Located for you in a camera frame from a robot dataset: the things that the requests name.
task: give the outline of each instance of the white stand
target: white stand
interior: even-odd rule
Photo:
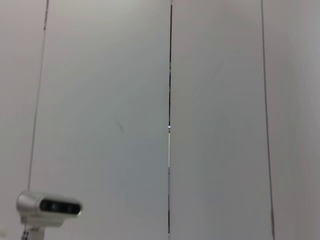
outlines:
[[[44,240],[45,229],[44,228],[27,228],[23,231],[21,240]]]

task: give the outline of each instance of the silver camera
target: silver camera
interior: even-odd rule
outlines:
[[[22,192],[16,209],[26,225],[23,240],[43,239],[46,227],[60,227],[66,219],[77,218],[83,205],[74,198],[41,192]]]

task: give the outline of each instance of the white wall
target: white wall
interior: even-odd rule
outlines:
[[[320,2],[264,1],[276,240],[320,239]]]
[[[271,240],[260,0],[174,0],[171,240]]]
[[[0,239],[20,239],[16,199],[28,186],[46,3],[0,1]]]
[[[46,240],[168,238],[169,46],[169,0],[50,2],[31,190],[84,210]]]

